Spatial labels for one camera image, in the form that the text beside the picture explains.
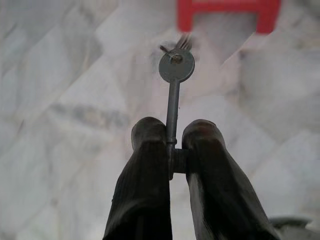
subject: red object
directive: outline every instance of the red object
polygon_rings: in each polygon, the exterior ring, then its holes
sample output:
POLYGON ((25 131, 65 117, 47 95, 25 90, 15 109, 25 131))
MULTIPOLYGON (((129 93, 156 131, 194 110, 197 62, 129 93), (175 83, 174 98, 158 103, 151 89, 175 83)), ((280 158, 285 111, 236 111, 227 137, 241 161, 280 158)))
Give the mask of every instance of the red object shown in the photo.
POLYGON ((276 25, 281 0, 177 0, 178 28, 182 32, 192 30, 193 16, 203 12, 256 13, 256 32, 271 33, 276 25))

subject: white marble surface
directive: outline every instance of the white marble surface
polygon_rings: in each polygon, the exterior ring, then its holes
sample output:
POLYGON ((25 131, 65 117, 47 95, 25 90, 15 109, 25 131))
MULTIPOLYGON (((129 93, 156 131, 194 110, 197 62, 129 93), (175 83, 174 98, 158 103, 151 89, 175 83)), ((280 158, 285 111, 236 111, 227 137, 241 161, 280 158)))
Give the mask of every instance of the white marble surface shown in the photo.
MULTIPOLYGON (((101 239, 132 126, 166 118, 158 47, 179 38, 175 2, 3 2, 0 239, 101 239)), ((246 14, 196 17, 178 139, 195 119, 215 122, 267 214, 320 229, 319 20, 284 0, 272 34, 254 27, 246 14)), ((170 188, 174 239, 193 240, 185 176, 170 188)))

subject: metal key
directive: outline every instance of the metal key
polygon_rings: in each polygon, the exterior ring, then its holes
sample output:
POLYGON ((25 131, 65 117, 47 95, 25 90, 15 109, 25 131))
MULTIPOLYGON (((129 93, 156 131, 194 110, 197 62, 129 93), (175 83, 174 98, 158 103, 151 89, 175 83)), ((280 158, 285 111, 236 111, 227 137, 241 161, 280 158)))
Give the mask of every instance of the metal key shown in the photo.
POLYGON ((195 59, 189 52, 188 47, 175 48, 171 51, 168 51, 166 48, 162 50, 165 52, 165 55, 160 60, 159 73, 166 82, 170 83, 166 115, 166 142, 169 156, 169 179, 172 180, 174 168, 177 164, 179 165, 177 159, 184 155, 181 149, 175 149, 175 145, 177 144, 176 133, 180 83, 187 80, 194 72, 195 59))

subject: metal object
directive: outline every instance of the metal object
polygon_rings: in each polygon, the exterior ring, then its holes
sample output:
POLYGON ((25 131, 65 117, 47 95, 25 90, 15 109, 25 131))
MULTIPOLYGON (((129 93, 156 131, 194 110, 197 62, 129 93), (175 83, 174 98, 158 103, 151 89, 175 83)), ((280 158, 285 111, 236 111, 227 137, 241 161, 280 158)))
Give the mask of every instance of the metal object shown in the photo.
POLYGON ((164 46, 160 49, 165 52, 159 63, 159 73, 168 83, 169 98, 166 115, 166 142, 169 156, 169 179, 172 180, 174 172, 185 173, 186 153, 182 149, 175 149, 177 144, 177 120, 179 108, 180 83, 187 80, 195 69, 195 59, 189 52, 191 44, 189 37, 182 36, 176 47, 171 51, 164 46))

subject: marble floor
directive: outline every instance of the marble floor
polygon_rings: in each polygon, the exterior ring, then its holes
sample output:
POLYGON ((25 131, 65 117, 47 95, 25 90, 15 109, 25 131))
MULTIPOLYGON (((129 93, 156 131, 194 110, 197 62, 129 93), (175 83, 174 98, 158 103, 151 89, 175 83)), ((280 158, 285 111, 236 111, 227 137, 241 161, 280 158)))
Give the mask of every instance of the marble floor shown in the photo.
MULTIPOLYGON (((159 45, 180 37, 175 3, 0 4, 0 240, 101 239, 132 126, 166 119, 159 45)), ((283 0, 269 35, 254 33, 251 14, 196 16, 177 135, 195 119, 215 122, 267 215, 320 231, 316 5, 283 0)), ((182 174, 170 191, 174 239, 194 240, 182 174)))

